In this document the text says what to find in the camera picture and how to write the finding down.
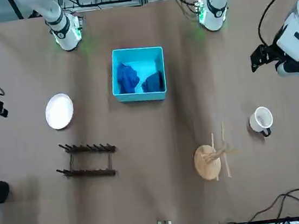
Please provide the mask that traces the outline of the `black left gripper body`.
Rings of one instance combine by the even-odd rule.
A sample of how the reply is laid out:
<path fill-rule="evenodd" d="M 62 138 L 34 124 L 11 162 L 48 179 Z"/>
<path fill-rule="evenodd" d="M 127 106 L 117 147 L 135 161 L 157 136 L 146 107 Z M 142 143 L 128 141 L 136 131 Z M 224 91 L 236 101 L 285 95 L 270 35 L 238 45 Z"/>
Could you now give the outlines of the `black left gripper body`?
<path fill-rule="evenodd" d="M 269 46 L 270 49 L 270 55 L 272 60 L 276 60 L 276 61 L 285 61 L 285 57 L 284 57 L 284 51 L 276 44 L 271 44 Z"/>

